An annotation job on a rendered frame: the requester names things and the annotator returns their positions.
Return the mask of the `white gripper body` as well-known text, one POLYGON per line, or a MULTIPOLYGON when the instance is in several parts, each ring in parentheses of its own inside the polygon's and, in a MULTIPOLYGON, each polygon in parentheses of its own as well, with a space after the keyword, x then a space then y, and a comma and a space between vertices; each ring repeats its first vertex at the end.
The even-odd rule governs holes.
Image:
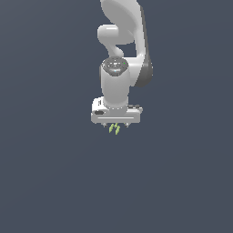
POLYGON ((94 124, 106 125, 108 123, 123 123, 130 125, 140 122, 140 115, 143 112, 143 107, 140 105, 125 105, 119 109, 107 107, 104 104, 104 98, 98 97, 93 100, 91 121, 94 124))

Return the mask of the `small yellow-green spiky object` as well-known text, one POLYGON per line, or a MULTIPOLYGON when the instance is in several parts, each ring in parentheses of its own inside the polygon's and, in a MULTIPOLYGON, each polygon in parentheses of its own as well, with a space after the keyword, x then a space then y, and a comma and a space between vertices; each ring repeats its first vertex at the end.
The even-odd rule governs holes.
POLYGON ((120 131, 120 125, 118 123, 111 124, 108 131, 111 133, 113 130, 115 131, 115 135, 117 135, 120 131))

